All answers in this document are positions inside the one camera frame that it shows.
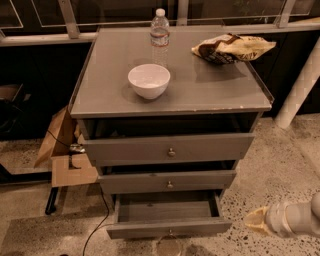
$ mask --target bottle cap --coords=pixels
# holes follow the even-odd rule
[[[156,15],[159,17],[163,17],[166,14],[166,11],[163,9],[157,9],[156,10]]]

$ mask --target white bowl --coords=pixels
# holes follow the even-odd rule
[[[133,68],[128,74],[128,79],[138,95],[151,100],[166,90],[170,72],[160,65],[144,64]]]

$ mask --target dark wall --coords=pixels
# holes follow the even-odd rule
[[[0,139],[41,138],[52,115],[66,106],[91,43],[0,47],[0,85],[23,84],[30,98]]]
[[[300,74],[315,43],[319,31],[260,34],[268,41],[277,42],[277,46],[265,53],[256,61],[252,61],[262,80],[275,98],[272,110],[265,116],[276,116],[281,109],[294,82]],[[314,86],[307,100],[299,110],[299,114],[320,112],[319,83]]]

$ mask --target water bottle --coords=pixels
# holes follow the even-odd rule
[[[165,10],[157,9],[156,16],[151,21],[151,44],[156,47],[169,44],[169,21],[165,14]]]
[[[153,63],[167,67],[169,21],[165,17],[165,10],[157,9],[156,16],[151,22],[150,35]]]

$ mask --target dresser top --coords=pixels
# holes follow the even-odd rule
[[[129,71],[152,63],[149,28],[105,28],[99,31],[74,100],[73,118],[260,112],[271,109],[246,63],[215,65],[191,48],[218,34],[203,27],[170,28],[168,70],[171,80],[155,100],[130,87]]]

